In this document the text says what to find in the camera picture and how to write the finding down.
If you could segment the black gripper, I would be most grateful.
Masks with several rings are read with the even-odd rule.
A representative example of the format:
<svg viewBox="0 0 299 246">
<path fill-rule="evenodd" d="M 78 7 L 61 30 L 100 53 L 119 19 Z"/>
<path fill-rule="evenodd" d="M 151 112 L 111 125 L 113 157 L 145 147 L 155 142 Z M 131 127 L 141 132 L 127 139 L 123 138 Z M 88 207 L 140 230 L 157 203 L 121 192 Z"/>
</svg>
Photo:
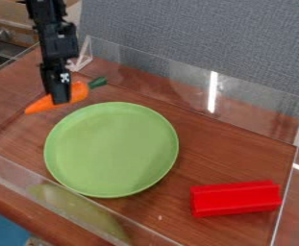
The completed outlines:
<svg viewBox="0 0 299 246">
<path fill-rule="evenodd" d="M 42 62 L 40 74 L 45 94 L 50 94 L 56 105 L 70 100 L 70 73 L 69 70 L 53 66 L 78 56 L 78 41 L 76 25 L 72 22 L 54 22 L 36 26 L 41 47 Z"/>
</svg>

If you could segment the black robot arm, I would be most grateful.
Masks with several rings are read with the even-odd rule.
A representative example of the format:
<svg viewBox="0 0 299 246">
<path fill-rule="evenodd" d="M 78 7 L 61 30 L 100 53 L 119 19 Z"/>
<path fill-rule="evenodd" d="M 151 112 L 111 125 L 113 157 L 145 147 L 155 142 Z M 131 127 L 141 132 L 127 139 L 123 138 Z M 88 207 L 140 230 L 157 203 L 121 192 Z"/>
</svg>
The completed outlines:
<svg viewBox="0 0 299 246">
<path fill-rule="evenodd" d="M 46 95 L 60 105 L 70 101 L 70 72 L 66 61 L 80 54 L 77 28 L 68 22 L 62 0 L 17 0 L 25 5 L 37 32 L 42 62 L 40 73 Z"/>
</svg>

